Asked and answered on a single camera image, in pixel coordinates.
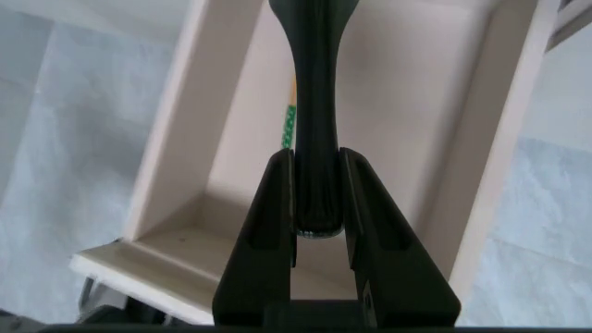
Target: floor tile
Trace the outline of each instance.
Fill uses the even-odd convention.
[[[0,307],[72,322],[71,255],[119,237],[172,49],[56,24],[0,206]]]
[[[0,79],[32,89],[52,22],[0,6]]]
[[[173,49],[56,23],[38,91],[47,105],[151,126]]]
[[[22,139],[31,100],[32,89],[0,78],[0,204]]]
[[[592,268],[592,154],[518,141],[491,237]]]
[[[459,325],[591,327],[592,270],[489,239]]]

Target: white surface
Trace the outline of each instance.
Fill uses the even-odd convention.
[[[592,152],[592,25],[545,55],[521,134]]]
[[[27,14],[161,43],[177,40],[188,4],[189,0],[0,0],[0,5]]]
[[[218,237],[197,227],[149,236],[134,244],[214,282],[222,278],[234,248],[234,240]],[[336,273],[349,274],[349,268],[347,269]],[[293,299],[305,300],[355,299],[353,283],[352,280],[351,285],[341,286],[312,273],[303,265],[297,265],[291,270],[290,294]]]
[[[70,266],[167,314],[210,324],[216,286],[233,247],[234,240],[189,227],[90,249],[76,254]],[[291,270],[290,295],[304,300],[355,299],[356,291],[353,281],[341,286],[299,265]]]
[[[185,223],[179,211],[190,213],[203,193],[260,7],[261,0],[193,3],[142,161],[128,240],[172,216]]]
[[[126,242],[78,253],[70,267],[181,320],[213,324],[215,283]]]

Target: wooden drawer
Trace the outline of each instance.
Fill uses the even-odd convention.
[[[364,154],[461,298],[557,16],[547,0],[361,0],[340,45],[339,145]],[[121,241],[76,271],[211,323],[272,153],[293,63],[262,0],[193,1]],[[343,234],[298,240],[292,298],[353,299]]]

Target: drawer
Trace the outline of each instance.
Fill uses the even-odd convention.
[[[339,48],[339,145],[364,154],[462,299],[559,2],[361,0]],[[76,271],[193,323],[271,154],[290,47],[262,0],[192,1],[121,240]],[[355,299],[343,234],[298,239],[293,299]]]

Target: black handle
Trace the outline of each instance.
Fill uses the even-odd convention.
[[[304,237],[343,229],[335,70],[339,40],[358,0],[270,0],[290,41],[297,82],[296,227]]]

